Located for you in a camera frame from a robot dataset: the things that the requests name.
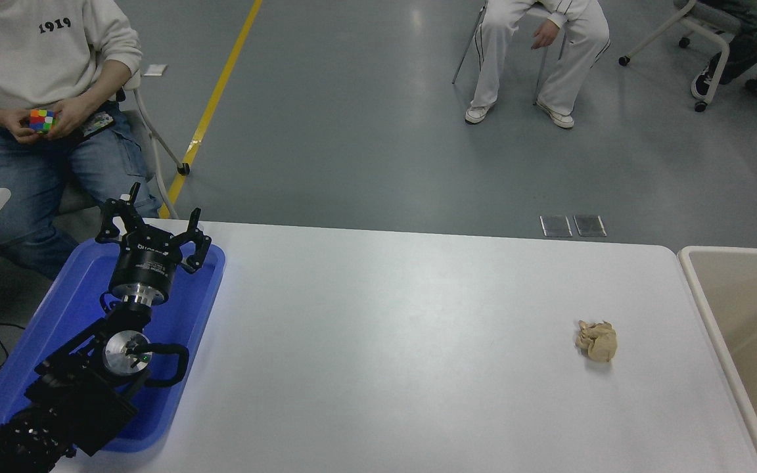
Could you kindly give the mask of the person's right hand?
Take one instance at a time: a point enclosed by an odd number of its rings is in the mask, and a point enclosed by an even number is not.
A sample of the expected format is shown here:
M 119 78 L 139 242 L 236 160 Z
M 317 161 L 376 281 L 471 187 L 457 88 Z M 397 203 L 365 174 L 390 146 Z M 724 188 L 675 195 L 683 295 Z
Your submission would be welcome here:
M 8 129 L 17 143 L 32 145 L 41 135 L 28 125 L 30 114 L 31 110 L 0 110 L 0 126 Z

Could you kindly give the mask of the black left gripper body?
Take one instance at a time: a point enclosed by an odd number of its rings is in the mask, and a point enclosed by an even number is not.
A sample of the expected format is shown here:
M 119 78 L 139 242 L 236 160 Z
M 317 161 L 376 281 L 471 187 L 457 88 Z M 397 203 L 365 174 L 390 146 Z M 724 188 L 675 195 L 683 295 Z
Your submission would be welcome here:
M 134 294 L 136 287 L 150 288 L 157 296 L 169 296 L 181 261 L 180 246 L 169 242 L 137 242 L 123 238 L 120 254 L 109 281 L 114 296 Z

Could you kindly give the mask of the person's left hand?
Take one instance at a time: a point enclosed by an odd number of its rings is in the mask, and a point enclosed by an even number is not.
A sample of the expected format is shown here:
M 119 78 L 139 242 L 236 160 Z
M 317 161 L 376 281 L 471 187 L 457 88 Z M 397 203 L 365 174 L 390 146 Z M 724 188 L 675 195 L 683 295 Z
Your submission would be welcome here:
M 534 42 L 532 42 L 531 49 L 539 50 L 541 48 L 549 47 L 555 42 L 559 35 L 560 25 L 556 24 L 551 19 L 544 19 L 535 30 Z
M 45 135 L 45 138 L 57 140 L 69 137 L 95 110 L 96 106 L 82 97 L 60 100 L 51 107 L 57 122 L 52 126 L 51 131 Z

